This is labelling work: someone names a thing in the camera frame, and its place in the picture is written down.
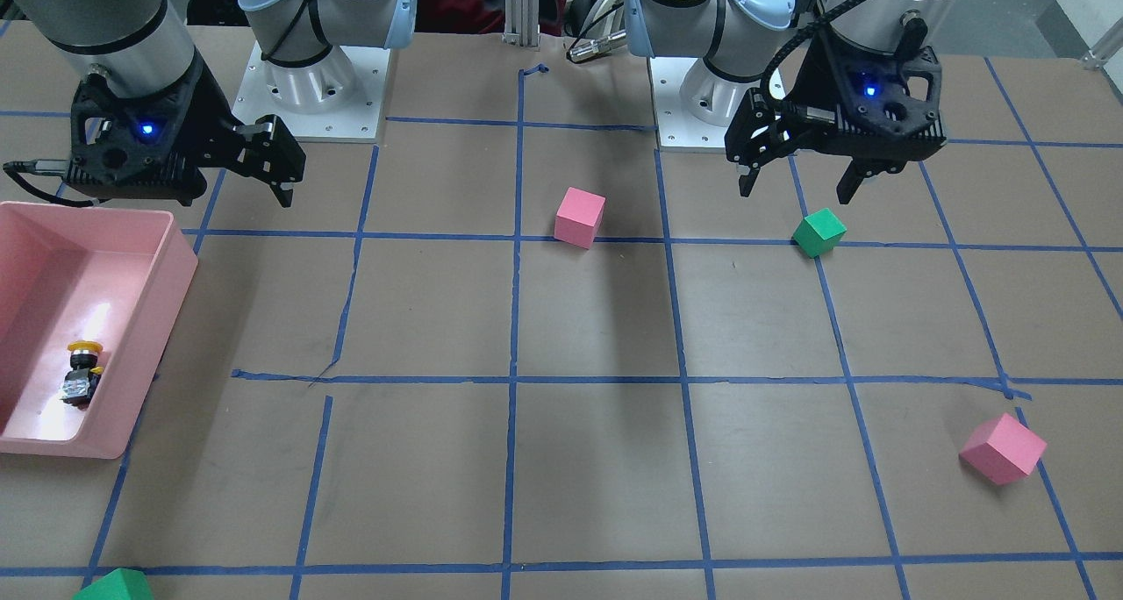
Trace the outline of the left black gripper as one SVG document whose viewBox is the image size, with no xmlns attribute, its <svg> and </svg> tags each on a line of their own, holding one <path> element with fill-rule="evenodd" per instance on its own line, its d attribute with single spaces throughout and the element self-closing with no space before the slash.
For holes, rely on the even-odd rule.
<svg viewBox="0 0 1123 600">
<path fill-rule="evenodd" d="M 947 144 L 941 82 L 931 46 L 902 60 L 818 31 L 779 102 L 780 116 L 763 89 L 747 89 L 725 129 L 725 160 L 738 169 L 740 196 L 751 196 L 763 166 L 794 152 L 791 136 L 811 151 L 851 157 L 837 184 L 839 204 L 850 204 L 867 180 L 900 174 L 909 161 L 929 160 Z"/>
</svg>

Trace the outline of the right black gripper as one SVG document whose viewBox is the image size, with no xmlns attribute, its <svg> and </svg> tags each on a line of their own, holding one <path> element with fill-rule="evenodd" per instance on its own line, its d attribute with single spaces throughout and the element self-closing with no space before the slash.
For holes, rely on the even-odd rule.
<svg viewBox="0 0 1123 600">
<path fill-rule="evenodd" d="M 64 183 L 81 196 L 174 200 L 192 204 L 207 191 L 202 169 L 261 181 L 282 208 L 304 179 L 305 152 L 282 117 L 238 125 L 206 60 L 148 96 L 125 99 L 91 66 L 71 104 Z"/>
</svg>

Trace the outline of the green cube near left arm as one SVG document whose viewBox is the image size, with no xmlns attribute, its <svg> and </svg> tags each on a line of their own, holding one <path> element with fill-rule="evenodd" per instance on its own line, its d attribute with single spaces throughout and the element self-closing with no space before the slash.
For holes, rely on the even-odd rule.
<svg viewBox="0 0 1123 600">
<path fill-rule="evenodd" d="M 791 234 L 791 240 L 794 240 L 807 260 L 818 260 L 822 254 L 834 249 L 847 231 L 843 221 L 825 208 L 803 217 L 798 221 L 798 228 Z"/>
</svg>

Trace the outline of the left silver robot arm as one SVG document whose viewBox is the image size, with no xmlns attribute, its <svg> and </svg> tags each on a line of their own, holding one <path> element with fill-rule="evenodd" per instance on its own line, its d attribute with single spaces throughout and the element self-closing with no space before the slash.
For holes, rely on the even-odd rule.
<svg viewBox="0 0 1123 600">
<path fill-rule="evenodd" d="M 623 0 L 628 49 L 694 58 L 742 87 L 725 160 L 750 196 L 763 166 L 797 151 L 846 157 L 849 204 L 862 182 L 930 160 L 948 143 L 942 67 L 930 33 L 952 0 Z"/>
</svg>

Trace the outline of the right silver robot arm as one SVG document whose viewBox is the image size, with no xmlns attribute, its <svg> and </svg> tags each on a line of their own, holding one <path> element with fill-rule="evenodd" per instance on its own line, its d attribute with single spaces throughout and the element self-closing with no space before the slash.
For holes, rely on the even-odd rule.
<svg viewBox="0 0 1123 600">
<path fill-rule="evenodd" d="M 334 111 L 356 96 L 348 48 L 401 49 L 418 0 L 236 0 L 258 45 L 274 109 L 232 112 L 171 0 L 13 0 L 80 81 L 65 160 L 8 161 L 4 174 L 48 204 L 171 200 L 207 192 L 206 169 L 261 181 L 281 207 L 304 179 L 285 113 Z"/>
</svg>

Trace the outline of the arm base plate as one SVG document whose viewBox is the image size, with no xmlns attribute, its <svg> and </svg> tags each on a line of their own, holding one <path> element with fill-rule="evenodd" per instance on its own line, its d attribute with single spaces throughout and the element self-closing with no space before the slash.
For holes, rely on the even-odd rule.
<svg viewBox="0 0 1123 600">
<path fill-rule="evenodd" d="M 255 46 L 232 115 L 241 122 L 276 116 L 301 143 L 375 144 L 394 57 L 396 52 L 378 47 L 330 46 L 316 58 L 275 63 Z"/>
<path fill-rule="evenodd" d="M 748 89 L 761 81 L 722 79 L 699 58 L 648 60 L 651 100 L 663 152 L 722 154 L 725 131 Z"/>
</svg>

